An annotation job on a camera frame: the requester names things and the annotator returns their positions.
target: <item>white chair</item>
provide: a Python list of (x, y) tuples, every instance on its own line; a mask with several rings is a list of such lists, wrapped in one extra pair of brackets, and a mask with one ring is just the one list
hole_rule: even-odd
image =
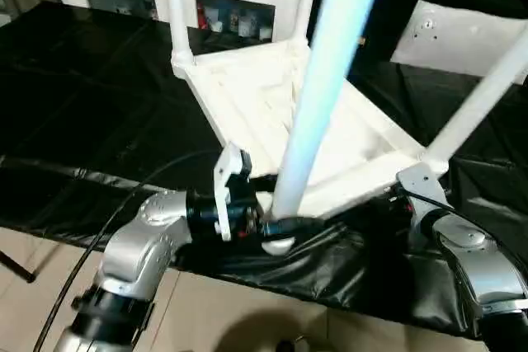
[[(327, 218), (378, 195), (420, 161), (442, 175), (527, 64), (524, 33), (426, 149), (344, 78), (372, 1), (323, 0), (312, 49), (305, 37), (312, 0), (300, 0), (289, 40), (195, 57), (182, 0), (169, 0), (173, 71), (219, 141), (251, 154), (253, 175), (280, 172), (276, 218)], [(270, 203), (262, 201), (265, 209)]]

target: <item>metal bracket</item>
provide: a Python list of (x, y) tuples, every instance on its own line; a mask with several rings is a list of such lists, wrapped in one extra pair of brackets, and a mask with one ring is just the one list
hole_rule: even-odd
[(220, 154), (214, 166), (214, 201), (218, 212), (218, 232), (224, 241), (231, 241), (231, 227), (229, 226), (227, 205), (231, 202), (228, 181), (231, 176), (241, 175), (244, 172), (249, 176), (251, 161), (249, 156), (234, 143), (229, 142)]
[[(412, 167), (404, 169), (396, 174), (396, 179), (406, 191), (423, 195), (436, 202), (450, 206), (447, 203), (442, 186), (427, 164), (419, 162)], [(420, 250), (427, 244), (427, 238), (422, 234), (420, 223), (428, 213), (438, 209), (438, 207), (413, 197), (408, 197), (408, 199), (412, 207), (413, 215), (408, 237), (409, 246), (413, 249)]]

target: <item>white plastic bracket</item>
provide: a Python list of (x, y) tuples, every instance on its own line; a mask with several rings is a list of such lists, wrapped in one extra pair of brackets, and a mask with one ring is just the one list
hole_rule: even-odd
[(227, 183), (232, 175), (239, 175), (243, 170), (242, 150), (229, 142), (214, 166), (214, 201), (218, 212), (219, 233), (224, 241), (231, 241), (228, 207), (231, 196)]

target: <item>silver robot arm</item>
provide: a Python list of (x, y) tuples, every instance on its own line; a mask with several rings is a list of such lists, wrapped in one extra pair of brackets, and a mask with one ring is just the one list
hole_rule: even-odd
[(250, 172), (249, 156), (230, 143), (214, 168), (214, 197), (164, 191), (145, 200), (135, 218), (111, 237), (93, 285), (74, 300), (78, 314), (54, 351), (132, 351), (178, 249), (204, 236), (229, 241), (238, 225), (246, 227), (256, 216)]
[(515, 261), (492, 235), (447, 210), (452, 208), (426, 164), (397, 178), (412, 207), (410, 248), (420, 251), (433, 242), (443, 253), (490, 352), (528, 350), (528, 287)]
[(56, 352), (125, 352), (148, 325), (159, 283), (177, 250), (192, 242), (186, 192), (148, 198), (110, 239), (92, 287)]

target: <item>white panel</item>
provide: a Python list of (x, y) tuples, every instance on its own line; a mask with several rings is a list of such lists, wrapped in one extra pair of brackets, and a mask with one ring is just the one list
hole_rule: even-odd
[[(525, 20), (419, 0), (392, 61), (484, 76), (526, 27)], [(522, 83), (524, 72), (517, 82)]]

